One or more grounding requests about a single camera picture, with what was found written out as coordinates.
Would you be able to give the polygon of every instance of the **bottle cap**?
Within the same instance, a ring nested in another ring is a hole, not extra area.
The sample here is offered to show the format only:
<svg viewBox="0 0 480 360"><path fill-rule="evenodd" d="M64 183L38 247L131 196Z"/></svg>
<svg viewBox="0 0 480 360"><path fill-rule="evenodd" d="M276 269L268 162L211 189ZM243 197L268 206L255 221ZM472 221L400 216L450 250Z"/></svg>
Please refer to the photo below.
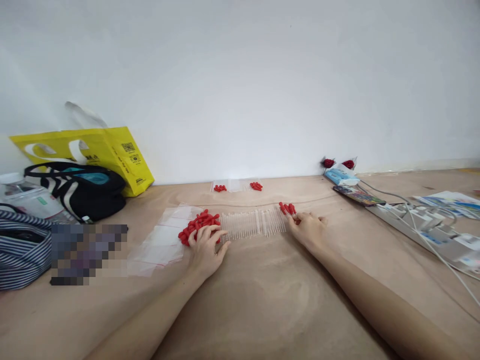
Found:
<svg viewBox="0 0 480 360"><path fill-rule="evenodd" d="M19 172L11 172L0 175L0 184L13 184L24 180L24 177Z"/></svg>

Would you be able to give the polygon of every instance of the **red rose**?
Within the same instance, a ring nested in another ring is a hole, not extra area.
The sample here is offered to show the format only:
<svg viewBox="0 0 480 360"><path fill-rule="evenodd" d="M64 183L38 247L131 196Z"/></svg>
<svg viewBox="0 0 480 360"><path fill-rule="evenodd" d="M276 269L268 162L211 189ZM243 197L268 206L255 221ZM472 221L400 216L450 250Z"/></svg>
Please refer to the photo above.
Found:
<svg viewBox="0 0 480 360"><path fill-rule="evenodd" d="M352 160L347 160L345 162L342 162L343 165L345 165L346 168L349 168L352 170L355 166L355 163Z"/></svg>
<svg viewBox="0 0 480 360"><path fill-rule="evenodd" d="M331 160L331 159L323 160L323 167L326 169L330 169L334 164L335 164L334 160Z"/></svg>

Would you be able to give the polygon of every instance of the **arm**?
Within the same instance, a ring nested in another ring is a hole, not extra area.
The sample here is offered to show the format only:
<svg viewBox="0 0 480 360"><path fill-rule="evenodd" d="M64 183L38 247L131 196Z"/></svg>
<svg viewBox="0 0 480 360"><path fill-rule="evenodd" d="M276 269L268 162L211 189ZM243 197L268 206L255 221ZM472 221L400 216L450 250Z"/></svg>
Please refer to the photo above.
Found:
<svg viewBox="0 0 480 360"><path fill-rule="evenodd" d="M293 236L328 270L358 311L403 359L469 359L417 309L335 252L323 237L325 218L303 212L298 219L289 216L288 224Z"/></svg>
<svg viewBox="0 0 480 360"><path fill-rule="evenodd" d="M194 240L197 231L193 231L188 239L192 254L186 274L111 333L86 360L150 359L184 305L222 263L230 241L215 253L215 243L227 233L217 231L211 236L212 231L219 228L217 225L202 227L198 230L198 241Z"/></svg>

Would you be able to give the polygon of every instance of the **phone case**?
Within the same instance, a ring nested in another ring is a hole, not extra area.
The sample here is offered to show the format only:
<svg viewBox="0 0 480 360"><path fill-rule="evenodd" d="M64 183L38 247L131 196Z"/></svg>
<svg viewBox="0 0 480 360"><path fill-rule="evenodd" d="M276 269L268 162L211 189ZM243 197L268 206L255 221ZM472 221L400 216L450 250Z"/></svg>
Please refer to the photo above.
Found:
<svg viewBox="0 0 480 360"><path fill-rule="evenodd" d="M352 200L355 200L357 203L360 203L365 207L371 207L377 204L385 205L387 203L386 201L379 199L378 197L369 195L366 192L347 185L334 186L333 190L339 192L342 195L345 195Z"/></svg>

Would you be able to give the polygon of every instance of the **baseboard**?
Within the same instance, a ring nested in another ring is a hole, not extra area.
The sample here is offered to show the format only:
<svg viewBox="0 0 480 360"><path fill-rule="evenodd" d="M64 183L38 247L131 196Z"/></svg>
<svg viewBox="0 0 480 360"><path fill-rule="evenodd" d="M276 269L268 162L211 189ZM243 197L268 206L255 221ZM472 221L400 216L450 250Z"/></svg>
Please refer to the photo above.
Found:
<svg viewBox="0 0 480 360"><path fill-rule="evenodd" d="M463 159L441 159L428 161L415 161L408 163L393 163L388 165L377 165L372 167L363 167L362 161L355 169L357 174L371 173L404 173L421 170L450 170L480 168L479 158L463 158Z"/></svg>

